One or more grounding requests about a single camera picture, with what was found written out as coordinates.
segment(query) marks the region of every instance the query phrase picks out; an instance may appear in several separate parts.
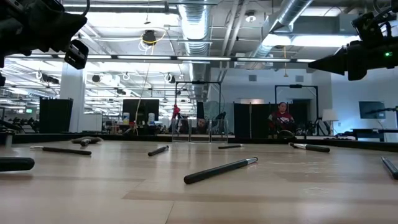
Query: monitor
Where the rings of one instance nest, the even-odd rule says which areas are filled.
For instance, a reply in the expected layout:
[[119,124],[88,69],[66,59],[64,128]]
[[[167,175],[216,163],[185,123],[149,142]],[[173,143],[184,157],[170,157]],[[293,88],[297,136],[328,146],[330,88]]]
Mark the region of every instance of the monitor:
[[359,102],[359,113],[361,119],[385,119],[386,112],[378,110],[384,109],[384,103],[381,101],[360,101]]

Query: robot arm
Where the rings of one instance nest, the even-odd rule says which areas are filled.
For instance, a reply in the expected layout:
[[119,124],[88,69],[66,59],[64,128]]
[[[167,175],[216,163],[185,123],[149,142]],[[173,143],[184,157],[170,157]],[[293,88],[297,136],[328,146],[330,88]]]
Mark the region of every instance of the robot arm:
[[65,52],[65,61],[85,67],[88,47],[71,38],[86,24],[82,15],[66,13],[56,0],[3,0],[0,2],[0,67],[12,54],[29,56],[33,50]]

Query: ventilation duct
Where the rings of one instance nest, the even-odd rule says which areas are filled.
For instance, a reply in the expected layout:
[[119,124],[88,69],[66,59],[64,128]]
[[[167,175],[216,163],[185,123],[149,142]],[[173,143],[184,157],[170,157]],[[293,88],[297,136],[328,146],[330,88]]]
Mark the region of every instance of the ventilation duct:
[[[264,40],[257,47],[255,51],[250,54],[250,57],[264,58],[272,50],[274,45],[268,45],[266,37],[270,32],[277,29],[288,27],[292,30],[293,23],[300,17],[303,11],[309,7],[313,0],[284,0],[280,5],[280,10],[276,13],[267,16],[263,26]],[[257,63],[247,63],[244,68],[254,69]]]
[[[181,27],[183,38],[186,40],[203,40],[208,37],[210,7],[204,5],[178,5],[181,15]],[[187,42],[185,50],[189,56],[208,56],[209,45],[205,43]],[[191,63],[189,65],[190,78],[192,81],[210,80],[210,66],[203,63]],[[206,101],[208,85],[193,86],[195,98]]]

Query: person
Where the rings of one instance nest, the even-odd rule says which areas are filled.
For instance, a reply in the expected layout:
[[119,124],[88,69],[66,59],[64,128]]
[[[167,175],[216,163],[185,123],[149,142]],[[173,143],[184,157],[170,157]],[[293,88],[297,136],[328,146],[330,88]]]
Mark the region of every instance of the person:
[[175,127],[177,127],[177,132],[178,133],[180,132],[180,118],[182,118],[181,114],[180,114],[180,111],[181,110],[180,110],[180,108],[178,108],[177,104],[174,104],[172,120],[176,120],[176,118],[178,120],[177,120],[177,123],[175,124],[175,126],[173,126],[173,129],[175,129]]
[[176,117],[180,118],[180,108],[178,108],[178,106],[175,104],[174,105],[174,109],[173,109],[173,119],[175,119]]
[[270,121],[271,128],[277,128],[281,130],[291,130],[292,124],[294,123],[293,116],[290,115],[287,110],[287,104],[281,102],[278,104],[278,111],[273,112],[269,115],[268,120]]

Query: black partition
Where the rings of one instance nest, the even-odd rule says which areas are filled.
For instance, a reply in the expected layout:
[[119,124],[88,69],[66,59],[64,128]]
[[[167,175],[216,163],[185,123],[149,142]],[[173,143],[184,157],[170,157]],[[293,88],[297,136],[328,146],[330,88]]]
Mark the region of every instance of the black partition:
[[40,133],[69,132],[73,99],[40,99]]
[[234,133],[236,138],[250,138],[250,105],[234,103]]
[[251,105],[251,137],[268,138],[268,116],[272,113],[270,104]]

